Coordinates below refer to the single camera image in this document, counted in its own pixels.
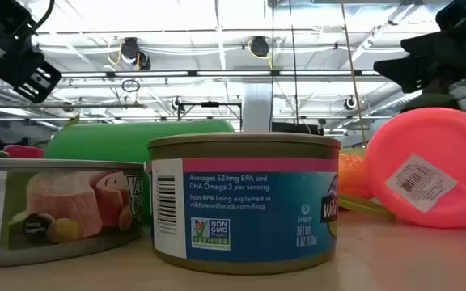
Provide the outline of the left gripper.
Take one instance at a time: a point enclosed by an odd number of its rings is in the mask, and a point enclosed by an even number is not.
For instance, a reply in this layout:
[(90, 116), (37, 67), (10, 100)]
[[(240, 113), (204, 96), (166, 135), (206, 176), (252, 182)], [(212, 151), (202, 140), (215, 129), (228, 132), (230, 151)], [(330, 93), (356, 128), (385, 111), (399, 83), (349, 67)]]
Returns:
[(32, 36), (48, 19), (55, 1), (34, 21), (15, 0), (0, 0), (0, 79), (33, 103), (42, 103), (61, 80), (61, 72), (32, 46)]

